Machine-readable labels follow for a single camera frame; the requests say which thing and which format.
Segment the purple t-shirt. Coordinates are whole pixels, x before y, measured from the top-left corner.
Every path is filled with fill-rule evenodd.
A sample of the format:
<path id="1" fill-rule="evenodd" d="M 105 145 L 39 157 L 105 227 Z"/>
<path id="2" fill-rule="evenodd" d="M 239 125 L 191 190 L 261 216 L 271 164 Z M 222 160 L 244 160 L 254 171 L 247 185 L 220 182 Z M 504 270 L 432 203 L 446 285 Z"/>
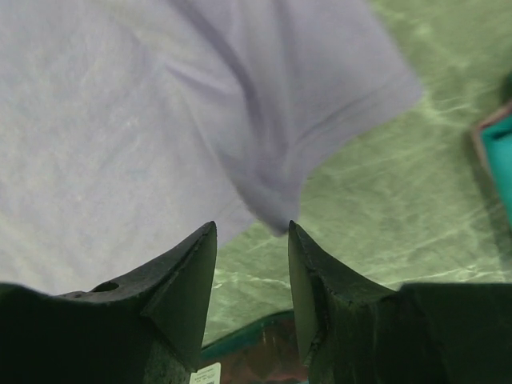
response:
<path id="1" fill-rule="evenodd" d="M 91 288 L 308 174 L 421 84 L 364 1 L 4 1 L 1 279 Z"/>

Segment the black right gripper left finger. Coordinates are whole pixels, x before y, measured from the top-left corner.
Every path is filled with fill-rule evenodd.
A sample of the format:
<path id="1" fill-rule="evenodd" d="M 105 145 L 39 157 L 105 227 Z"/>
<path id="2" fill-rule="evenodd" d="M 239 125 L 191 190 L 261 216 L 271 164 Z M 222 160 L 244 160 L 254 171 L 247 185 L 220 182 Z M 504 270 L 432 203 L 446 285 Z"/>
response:
<path id="1" fill-rule="evenodd" d="M 1 285 L 4 383 L 186 383 L 200 363 L 217 228 L 89 292 Z"/>

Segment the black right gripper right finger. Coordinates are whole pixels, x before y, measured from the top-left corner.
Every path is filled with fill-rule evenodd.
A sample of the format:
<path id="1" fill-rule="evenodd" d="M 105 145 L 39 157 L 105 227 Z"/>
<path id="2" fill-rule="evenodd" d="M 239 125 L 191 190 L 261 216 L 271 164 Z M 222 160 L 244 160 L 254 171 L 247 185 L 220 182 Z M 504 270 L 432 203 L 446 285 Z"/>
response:
<path id="1" fill-rule="evenodd" d="M 510 382 L 510 284 L 390 290 L 325 252 L 296 223 L 288 229 L 288 257 L 310 382 Z"/>

